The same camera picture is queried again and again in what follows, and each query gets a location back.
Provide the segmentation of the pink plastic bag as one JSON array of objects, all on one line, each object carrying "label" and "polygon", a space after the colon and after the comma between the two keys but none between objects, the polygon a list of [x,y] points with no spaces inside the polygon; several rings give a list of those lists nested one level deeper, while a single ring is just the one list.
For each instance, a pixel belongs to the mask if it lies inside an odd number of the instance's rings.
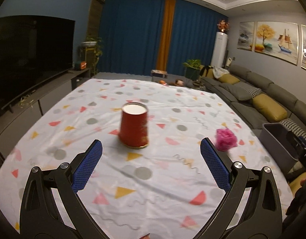
[{"label": "pink plastic bag", "polygon": [[228,150],[237,147],[237,137],[227,127],[217,129],[215,138],[216,138],[215,147],[219,151],[227,152]]}]

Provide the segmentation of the dark grey trash bin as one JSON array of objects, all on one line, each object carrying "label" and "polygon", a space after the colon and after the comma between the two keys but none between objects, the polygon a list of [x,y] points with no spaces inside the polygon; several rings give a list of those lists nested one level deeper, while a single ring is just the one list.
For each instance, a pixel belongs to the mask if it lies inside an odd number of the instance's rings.
[{"label": "dark grey trash bin", "polygon": [[299,161],[299,146],[296,144],[301,142],[306,148],[304,138],[295,136],[281,123],[264,123],[259,140],[273,157],[284,176]]}]

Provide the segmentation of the yellow sofa cushion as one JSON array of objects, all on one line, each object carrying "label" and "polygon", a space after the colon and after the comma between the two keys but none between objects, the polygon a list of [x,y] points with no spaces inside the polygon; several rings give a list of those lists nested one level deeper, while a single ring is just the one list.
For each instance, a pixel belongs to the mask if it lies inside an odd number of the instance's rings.
[{"label": "yellow sofa cushion", "polygon": [[287,118],[286,109],[266,94],[260,94],[254,97],[252,104],[268,122],[280,122]]}]

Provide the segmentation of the black white patterned cushion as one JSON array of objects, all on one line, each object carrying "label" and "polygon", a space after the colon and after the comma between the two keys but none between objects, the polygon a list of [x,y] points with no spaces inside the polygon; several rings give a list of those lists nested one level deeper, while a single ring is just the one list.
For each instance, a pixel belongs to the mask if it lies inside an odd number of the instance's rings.
[{"label": "black white patterned cushion", "polygon": [[234,84],[234,86],[239,87],[244,91],[248,92],[249,94],[252,95],[253,98],[259,96],[262,93],[262,90],[260,88],[254,87],[250,84],[241,81],[239,83]]}]

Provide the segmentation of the tv cabinet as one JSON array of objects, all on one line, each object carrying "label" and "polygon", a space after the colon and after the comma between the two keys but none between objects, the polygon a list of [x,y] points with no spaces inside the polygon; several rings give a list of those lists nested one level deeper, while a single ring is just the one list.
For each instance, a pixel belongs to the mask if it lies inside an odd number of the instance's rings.
[{"label": "tv cabinet", "polygon": [[30,89],[28,92],[24,92],[25,95],[30,95],[28,100],[25,101],[24,106],[19,106],[19,101],[16,99],[16,104],[6,106],[4,109],[8,109],[0,116],[0,136],[6,129],[13,123],[21,114],[23,114],[27,109],[32,108],[35,103],[38,104],[38,109],[40,115],[43,115],[42,107],[40,105],[40,100],[47,96],[50,92],[53,92],[55,89],[66,85],[69,83],[70,90],[74,90],[77,87],[77,79],[89,78],[90,77],[90,68],[85,68],[84,70],[74,71],[68,70],[64,71],[62,74],[55,76],[47,80],[44,83],[36,86],[35,88]]}]

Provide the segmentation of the far yellow cushion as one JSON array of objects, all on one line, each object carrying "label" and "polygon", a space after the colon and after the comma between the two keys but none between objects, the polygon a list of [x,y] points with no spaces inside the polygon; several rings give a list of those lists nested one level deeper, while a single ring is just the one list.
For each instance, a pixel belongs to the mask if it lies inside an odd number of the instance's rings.
[{"label": "far yellow cushion", "polygon": [[240,80],[237,77],[231,74],[224,74],[223,76],[218,78],[218,81],[221,83],[226,83],[226,84],[231,84],[231,85],[234,85],[240,82]]}]

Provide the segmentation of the patterned white tablecloth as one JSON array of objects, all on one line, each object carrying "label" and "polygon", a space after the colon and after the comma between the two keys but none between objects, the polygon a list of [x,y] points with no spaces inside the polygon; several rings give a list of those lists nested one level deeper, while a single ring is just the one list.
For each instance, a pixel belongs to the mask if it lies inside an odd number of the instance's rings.
[{"label": "patterned white tablecloth", "polygon": [[[119,139],[122,106],[148,108],[145,148]],[[78,196],[111,238],[192,238],[224,196],[199,150],[205,137],[229,128],[232,161],[269,166],[281,207],[293,196],[284,175],[244,121],[219,96],[149,81],[91,79],[48,110],[19,140],[0,169],[0,209],[14,228],[30,170],[57,168],[96,139],[103,155]]]}]

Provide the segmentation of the left landscape painting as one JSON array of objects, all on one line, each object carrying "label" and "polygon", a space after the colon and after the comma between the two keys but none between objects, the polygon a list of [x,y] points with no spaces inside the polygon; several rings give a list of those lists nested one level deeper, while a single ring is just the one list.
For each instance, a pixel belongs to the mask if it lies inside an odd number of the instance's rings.
[{"label": "left landscape painting", "polygon": [[237,49],[252,51],[255,22],[240,22]]}]

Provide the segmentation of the red paper cup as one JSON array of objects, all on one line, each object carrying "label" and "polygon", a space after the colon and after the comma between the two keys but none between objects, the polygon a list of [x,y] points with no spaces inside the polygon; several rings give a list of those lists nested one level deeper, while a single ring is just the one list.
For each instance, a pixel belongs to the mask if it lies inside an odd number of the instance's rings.
[{"label": "red paper cup", "polygon": [[119,130],[120,141],[131,148],[145,148],[148,138],[148,108],[141,103],[130,102],[122,106]]}]

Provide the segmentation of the potted green plant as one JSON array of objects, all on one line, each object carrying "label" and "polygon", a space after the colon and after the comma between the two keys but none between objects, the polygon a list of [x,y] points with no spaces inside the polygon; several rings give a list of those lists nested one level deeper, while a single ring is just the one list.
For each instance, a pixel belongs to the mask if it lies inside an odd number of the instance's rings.
[{"label": "potted green plant", "polygon": [[183,63],[184,65],[184,76],[187,79],[196,81],[201,69],[202,62],[200,59],[189,59]]}]

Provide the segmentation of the red flower decoration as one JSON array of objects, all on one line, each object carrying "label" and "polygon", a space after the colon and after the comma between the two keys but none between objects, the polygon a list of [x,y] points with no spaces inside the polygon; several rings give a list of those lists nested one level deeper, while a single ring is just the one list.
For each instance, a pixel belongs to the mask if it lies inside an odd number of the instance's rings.
[{"label": "red flower decoration", "polygon": [[220,32],[227,33],[230,29],[230,24],[229,24],[229,22],[226,22],[225,20],[220,20],[217,23],[217,28]]}]

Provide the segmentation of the black television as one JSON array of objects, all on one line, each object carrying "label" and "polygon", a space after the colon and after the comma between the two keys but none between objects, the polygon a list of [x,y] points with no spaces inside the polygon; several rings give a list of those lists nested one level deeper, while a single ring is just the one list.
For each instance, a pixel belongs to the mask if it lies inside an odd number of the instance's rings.
[{"label": "black television", "polygon": [[0,18],[0,111],[72,68],[74,32],[75,22],[65,18]]}]

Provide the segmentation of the plant on tall stand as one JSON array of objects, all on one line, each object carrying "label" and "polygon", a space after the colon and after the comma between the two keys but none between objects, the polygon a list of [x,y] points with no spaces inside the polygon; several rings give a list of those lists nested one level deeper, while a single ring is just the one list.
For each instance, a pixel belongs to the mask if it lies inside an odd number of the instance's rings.
[{"label": "plant on tall stand", "polygon": [[86,37],[80,45],[81,60],[86,62],[86,67],[90,69],[90,75],[98,73],[97,64],[103,55],[103,41],[100,37]]}]

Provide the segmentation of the orange curtain strip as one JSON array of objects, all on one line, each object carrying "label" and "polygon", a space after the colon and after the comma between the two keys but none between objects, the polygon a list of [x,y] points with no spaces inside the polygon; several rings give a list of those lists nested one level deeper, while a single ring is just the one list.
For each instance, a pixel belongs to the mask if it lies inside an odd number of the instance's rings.
[{"label": "orange curtain strip", "polygon": [[156,69],[166,71],[176,0],[165,0]]}]

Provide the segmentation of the blue curtain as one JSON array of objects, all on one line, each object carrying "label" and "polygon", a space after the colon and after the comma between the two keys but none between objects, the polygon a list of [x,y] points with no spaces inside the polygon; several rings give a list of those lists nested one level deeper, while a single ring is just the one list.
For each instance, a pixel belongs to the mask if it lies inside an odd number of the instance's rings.
[{"label": "blue curtain", "polygon": [[[100,72],[149,75],[156,70],[165,0],[106,0],[99,36]],[[217,23],[227,16],[201,5],[176,0],[166,71],[184,75],[183,63],[210,65]]]}]

